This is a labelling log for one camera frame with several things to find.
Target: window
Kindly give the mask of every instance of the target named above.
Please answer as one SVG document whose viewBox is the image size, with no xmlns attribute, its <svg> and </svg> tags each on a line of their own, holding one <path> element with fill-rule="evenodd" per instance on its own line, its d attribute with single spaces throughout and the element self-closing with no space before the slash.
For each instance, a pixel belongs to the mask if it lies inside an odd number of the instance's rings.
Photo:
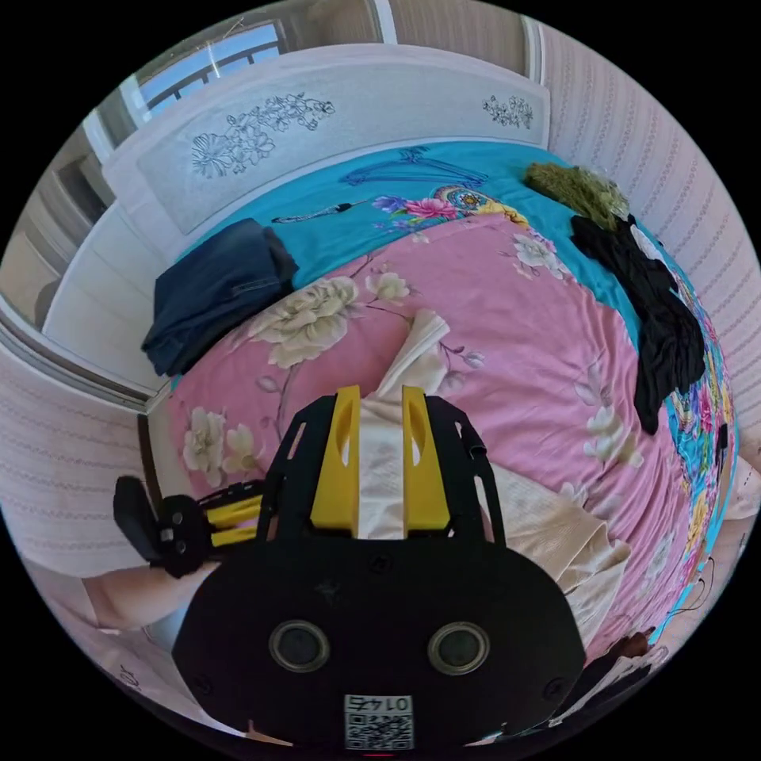
<svg viewBox="0 0 761 761">
<path fill-rule="evenodd" d="M 154 116 L 204 85 L 280 52 L 275 25 L 255 26 L 199 46 L 195 52 L 141 82 L 140 93 Z"/>
</svg>

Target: printed number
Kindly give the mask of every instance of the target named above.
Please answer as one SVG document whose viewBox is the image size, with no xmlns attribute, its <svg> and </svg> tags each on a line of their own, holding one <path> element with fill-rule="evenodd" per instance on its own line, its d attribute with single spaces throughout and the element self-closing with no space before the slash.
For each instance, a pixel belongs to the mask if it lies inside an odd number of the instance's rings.
<svg viewBox="0 0 761 761">
<path fill-rule="evenodd" d="M 364 698 L 361 695 L 351 695 L 349 697 L 348 710 L 352 711 L 383 711 L 384 713 L 394 713 L 399 711 L 404 713 L 410 709 L 410 702 L 407 698 Z"/>
</svg>

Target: white headboard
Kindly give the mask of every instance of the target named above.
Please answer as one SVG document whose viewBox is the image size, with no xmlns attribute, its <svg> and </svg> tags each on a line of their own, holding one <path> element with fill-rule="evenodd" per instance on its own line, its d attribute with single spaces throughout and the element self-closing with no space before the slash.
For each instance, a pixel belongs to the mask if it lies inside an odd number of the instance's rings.
<svg viewBox="0 0 761 761">
<path fill-rule="evenodd" d="M 506 140 L 546 147 L 549 92 L 507 69 L 411 45 L 289 53 L 197 90 L 104 166 L 124 213 L 169 265 L 268 189 L 385 147 Z"/>
</svg>

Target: qr code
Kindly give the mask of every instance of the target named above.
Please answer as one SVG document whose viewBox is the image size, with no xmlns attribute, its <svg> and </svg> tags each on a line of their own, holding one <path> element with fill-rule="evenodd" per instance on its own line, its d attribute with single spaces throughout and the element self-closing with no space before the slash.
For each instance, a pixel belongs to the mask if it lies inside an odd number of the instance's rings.
<svg viewBox="0 0 761 761">
<path fill-rule="evenodd" d="M 402 751 L 415 746 L 409 696 L 347 695 L 344 711 L 348 750 Z"/>
</svg>

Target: striped wallpaper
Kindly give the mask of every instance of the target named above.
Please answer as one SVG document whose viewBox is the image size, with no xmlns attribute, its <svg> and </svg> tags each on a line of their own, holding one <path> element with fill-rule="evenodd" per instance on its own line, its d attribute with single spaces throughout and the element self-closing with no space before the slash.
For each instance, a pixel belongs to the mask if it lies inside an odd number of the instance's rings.
<svg viewBox="0 0 761 761">
<path fill-rule="evenodd" d="M 142 564 L 113 521 L 117 477 L 143 477 L 135 413 L 68 391 L 0 348 L 0 507 L 26 558 L 95 576 Z"/>
<path fill-rule="evenodd" d="M 761 469 L 761 266 L 726 188 L 693 140 L 631 77 L 542 25 L 549 150 L 601 170 L 689 275 L 716 327 L 741 431 Z"/>
</svg>

